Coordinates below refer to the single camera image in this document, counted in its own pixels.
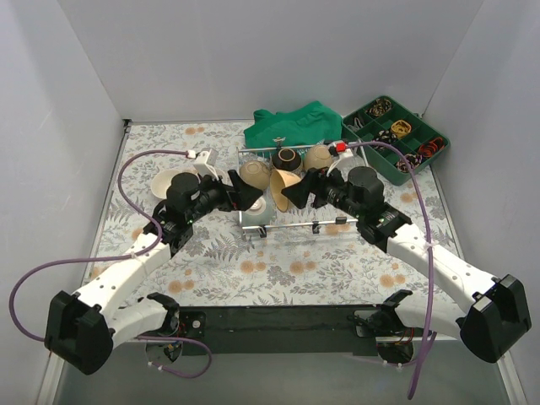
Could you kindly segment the beige bowl back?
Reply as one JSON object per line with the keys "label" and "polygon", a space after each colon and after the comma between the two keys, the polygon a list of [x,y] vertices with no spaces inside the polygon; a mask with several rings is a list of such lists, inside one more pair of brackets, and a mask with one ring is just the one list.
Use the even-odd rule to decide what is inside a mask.
{"label": "beige bowl back", "polygon": [[303,164],[305,171],[310,169],[324,169],[332,164],[332,155],[326,145],[315,145],[305,153]]}

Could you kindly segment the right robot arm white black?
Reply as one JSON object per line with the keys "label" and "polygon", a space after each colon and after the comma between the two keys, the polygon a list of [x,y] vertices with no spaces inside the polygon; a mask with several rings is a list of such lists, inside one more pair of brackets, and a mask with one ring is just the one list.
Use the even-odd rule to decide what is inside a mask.
{"label": "right robot arm white black", "polygon": [[297,208],[313,196],[314,208],[330,204],[354,217],[368,243],[432,278],[457,305],[455,310],[437,310],[424,297],[400,290],[372,314],[353,315],[359,327],[379,336],[423,327],[460,339],[488,363],[497,362],[531,329],[522,282],[510,274],[497,278],[428,242],[407,215],[385,201],[384,186],[371,168],[355,167],[346,178],[338,170],[311,169],[282,193]]}

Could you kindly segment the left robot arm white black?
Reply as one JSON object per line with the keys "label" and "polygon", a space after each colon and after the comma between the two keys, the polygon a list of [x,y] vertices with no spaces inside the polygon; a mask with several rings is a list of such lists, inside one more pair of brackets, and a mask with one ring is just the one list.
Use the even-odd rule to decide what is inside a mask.
{"label": "left robot arm white black", "polygon": [[196,221],[213,210],[246,211],[262,190],[245,183],[235,170],[231,184],[219,177],[174,176],[165,200],[154,209],[143,233],[125,259],[117,259],[101,275],[75,292],[64,291],[50,303],[45,346],[85,375],[100,369],[114,348],[148,332],[171,338],[181,327],[180,306],[171,297],[152,293],[137,304],[125,299],[153,271],[165,265],[191,239]]}

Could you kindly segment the pale beige white bowl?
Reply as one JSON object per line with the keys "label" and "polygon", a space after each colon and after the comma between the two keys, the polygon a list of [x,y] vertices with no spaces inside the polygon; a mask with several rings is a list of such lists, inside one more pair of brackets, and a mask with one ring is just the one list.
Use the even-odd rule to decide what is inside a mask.
{"label": "pale beige white bowl", "polygon": [[191,173],[195,176],[198,173],[194,169],[188,170],[177,170],[177,169],[168,169],[160,171],[151,181],[150,190],[152,194],[159,200],[166,199],[166,191],[170,186],[174,176],[180,173]]}

